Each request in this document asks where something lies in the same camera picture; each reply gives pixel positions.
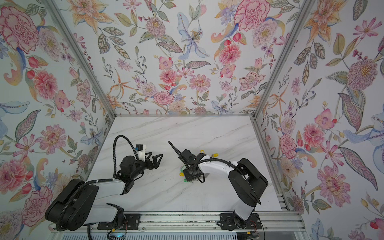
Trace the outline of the green plastic key tag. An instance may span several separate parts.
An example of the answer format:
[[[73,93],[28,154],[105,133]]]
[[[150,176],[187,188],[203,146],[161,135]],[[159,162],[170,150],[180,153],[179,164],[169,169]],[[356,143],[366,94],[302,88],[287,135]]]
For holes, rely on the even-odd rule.
[[[191,183],[195,180],[194,176],[191,175],[185,167],[181,168],[180,176],[184,178],[184,182],[186,183]]]

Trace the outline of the yellow plastic key tag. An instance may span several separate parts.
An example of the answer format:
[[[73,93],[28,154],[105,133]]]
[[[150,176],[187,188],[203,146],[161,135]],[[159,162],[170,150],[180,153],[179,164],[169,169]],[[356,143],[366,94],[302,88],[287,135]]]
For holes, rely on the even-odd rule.
[[[210,158],[217,158],[218,156],[219,156],[219,154],[215,153],[215,154],[210,155]]]

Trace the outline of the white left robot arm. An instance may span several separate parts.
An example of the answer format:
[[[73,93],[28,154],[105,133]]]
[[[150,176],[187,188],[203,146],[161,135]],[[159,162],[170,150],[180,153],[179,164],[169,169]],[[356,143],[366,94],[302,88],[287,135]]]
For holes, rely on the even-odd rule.
[[[143,161],[134,156],[124,157],[113,178],[88,182],[71,180],[46,210],[46,220],[54,223],[59,232],[93,224],[113,229],[123,226],[127,220],[124,208],[107,199],[127,194],[146,170],[160,166],[163,155],[147,153],[144,157]]]

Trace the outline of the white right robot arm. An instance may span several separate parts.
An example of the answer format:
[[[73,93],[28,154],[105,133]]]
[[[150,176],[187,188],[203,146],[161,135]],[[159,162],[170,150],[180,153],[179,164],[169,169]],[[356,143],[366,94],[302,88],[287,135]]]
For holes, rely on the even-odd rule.
[[[179,160],[184,164],[185,179],[204,183],[206,175],[226,176],[234,188],[240,202],[234,210],[234,221],[245,225],[257,205],[261,205],[261,196],[269,185],[264,175],[248,160],[242,158],[232,163],[223,159],[212,158],[205,153],[193,155],[191,151],[176,150]]]

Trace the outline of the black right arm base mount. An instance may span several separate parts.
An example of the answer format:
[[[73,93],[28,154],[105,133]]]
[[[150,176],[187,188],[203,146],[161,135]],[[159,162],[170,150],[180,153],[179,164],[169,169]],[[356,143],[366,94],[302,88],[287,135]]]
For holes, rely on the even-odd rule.
[[[216,223],[222,230],[261,230],[262,223],[258,214],[251,214],[247,220],[243,220],[235,213],[220,214]]]

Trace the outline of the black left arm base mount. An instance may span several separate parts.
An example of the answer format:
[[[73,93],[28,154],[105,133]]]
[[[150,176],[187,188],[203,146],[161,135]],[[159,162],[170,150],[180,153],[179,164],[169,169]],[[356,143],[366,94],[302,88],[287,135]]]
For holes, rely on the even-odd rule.
[[[124,214],[123,216],[117,216],[110,223],[99,223],[97,230],[138,230],[140,224],[141,214]]]

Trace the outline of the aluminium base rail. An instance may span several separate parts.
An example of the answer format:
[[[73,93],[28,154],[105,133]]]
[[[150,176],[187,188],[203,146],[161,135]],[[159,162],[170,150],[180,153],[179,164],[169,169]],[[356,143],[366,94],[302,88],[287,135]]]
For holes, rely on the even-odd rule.
[[[127,220],[116,232],[304,232],[305,224],[296,212],[254,212],[246,228],[230,223],[227,212],[127,212]]]

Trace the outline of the aluminium corner frame post left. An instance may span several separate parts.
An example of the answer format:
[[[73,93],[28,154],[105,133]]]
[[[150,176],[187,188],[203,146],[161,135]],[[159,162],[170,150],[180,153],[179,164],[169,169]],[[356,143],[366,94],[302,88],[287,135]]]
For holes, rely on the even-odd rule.
[[[56,5],[55,1],[43,0],[42,2],[45,8],[47,9],[48,13],[51,15],[53,21],[58,25],[57,28],[62,33],[64,40],[68,43],[71,50],[74,52],[74,56],[76,57],[76,60],[79,66],[85,72],[92,87],[95,89],[95,92],[98,94],[100,101],[104,106],[104,109],[110,115],[113,121],[116,118],[117,114],[111,107],[111,104],[107,99],[107,95],[103,92],[97,77],[95,76],[93,70],[91,69],[88,61],[84,57],[81,47],[78,45],[73,33],[71,32],[69,26],[67,25],[58,6]]]

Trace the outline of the aluminium corner frame post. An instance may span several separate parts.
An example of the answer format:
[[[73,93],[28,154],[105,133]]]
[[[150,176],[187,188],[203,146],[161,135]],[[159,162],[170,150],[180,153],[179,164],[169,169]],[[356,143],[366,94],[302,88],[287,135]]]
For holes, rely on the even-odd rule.
[[[277,61],[275,63],[274,69],[272,70],[271,76],[268,78],[268,81],[265,84],[262,84],[262,89],[261,89],[262,95],[261,95],[258,106],[253,111],[253,121],[256,121],[257,118],[262,115],[262,110],[264,105],[266,104],[268,96],[275,82],[277,81],[278,75],[280,74],[281,70],[284,68],[291,50],[293,50],[294,48],[294,44],[304,25],[304,21],[310,14],[311,8],[313,7],[314,3],[315,1],[301,1],[301,8],[296,13],[296,18],[295,18],[293,27],[290,30],[290,36],[286,40],[286,44],[283,46],[282,51],[280,52],[280,55],[277,58]]]
[[[42,2],[45,8],[47,9],[48,13],[51,15],[53,21],[58,25],[57,28],[62,33],[64,40],[68,43],[71,50],[74,52],[74,56],[76,57],[76,60],[79,66],[85,72],[92,87],[95,89],[95,92],[98,94],[100,101],[104,106],[104,109],[110,115],[113,121],[116,118],[117,114],[111,107],[111,104],[107,99],[107,95],[103,92],[97,77],[95,76],[93,70],[91,69],[88,61],[84,57],[81,47],[78,45],[73,33],[71,32],[69,26],[67,25],[58,6],[56,5],[55,1],[43,0]]]

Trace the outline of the aluminium corner frame post right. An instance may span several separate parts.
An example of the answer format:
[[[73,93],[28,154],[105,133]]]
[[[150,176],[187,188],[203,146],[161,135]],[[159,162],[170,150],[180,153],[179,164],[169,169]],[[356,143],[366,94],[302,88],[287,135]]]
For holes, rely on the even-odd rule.
[[[253,111],[253,121],[256,121],[257,118],[262,115],[262,110],[264,105],[266,104],[268,96],[275,82],[277,81],[278,75],[280,74],[281,70],[284,68],[291,50],[293,50],[294,48],[294,44],[304,25],[304,21],[310,14],[311,8],[313,7],[314,3],[315,1],[301,1],[301,8],[296,13],[296,18],[295,18],[293,27],[290,30],[290,36],[286,40],[286,44],[283,46],[282,51],[280,52],[280,55],[277,58],[277,61],[275,63],[274,69],[272,70],[271,76],[268,78],[268,81],[265,84],[262,84],[262,89],[261,89],[262,95],[261,95],[258,106]]]

